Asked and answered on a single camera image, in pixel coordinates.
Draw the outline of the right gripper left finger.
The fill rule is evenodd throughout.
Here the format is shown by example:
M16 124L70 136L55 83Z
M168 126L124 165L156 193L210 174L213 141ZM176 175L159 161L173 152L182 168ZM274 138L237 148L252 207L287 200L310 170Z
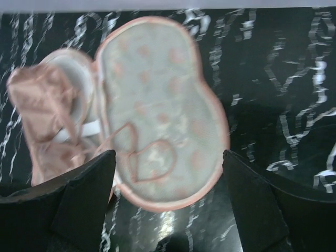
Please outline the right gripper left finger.
M99 251L116 168L107 150L37 186L1 184L1 251L47 251L52 238Z

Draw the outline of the pink mesh laundry bag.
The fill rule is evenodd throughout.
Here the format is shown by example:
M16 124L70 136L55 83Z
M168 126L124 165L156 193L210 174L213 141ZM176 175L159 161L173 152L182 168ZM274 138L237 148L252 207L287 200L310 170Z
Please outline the pink mesh laundry bag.
M136 18L94 57L72 48L42 62L81 91L70 118L91 155L116 152L113 188L151 212L195 203L222 174L230 146L225 111L203 76L195 40L177 21Z

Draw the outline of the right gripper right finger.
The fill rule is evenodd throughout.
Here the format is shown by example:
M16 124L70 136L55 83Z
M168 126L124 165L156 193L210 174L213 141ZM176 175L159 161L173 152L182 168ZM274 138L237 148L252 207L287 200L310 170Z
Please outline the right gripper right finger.
M231 150L223 169L243 251L335 251L335 195L264 170Z

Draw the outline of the pink satin bra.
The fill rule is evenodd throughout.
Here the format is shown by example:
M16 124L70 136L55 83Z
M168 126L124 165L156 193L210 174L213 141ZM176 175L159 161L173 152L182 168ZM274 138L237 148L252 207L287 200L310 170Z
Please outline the pink satin bra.
M153 141L137 151L138 133L131 122L119 127L99 146L86 142L82 134L89 110L88 100L58 67L46 64L18 67L11 73L6 88L22 118L32 162L32 186L72 171L112 149L115 146L112 141L123 132L129 133L130 145L117 156L126 159L133 182L143 182L138 176L138 157L147 150L159 150L172 156L167 171L161 174L154 171L146 178L147 182L168 177L176 165L176 151L167 140Z

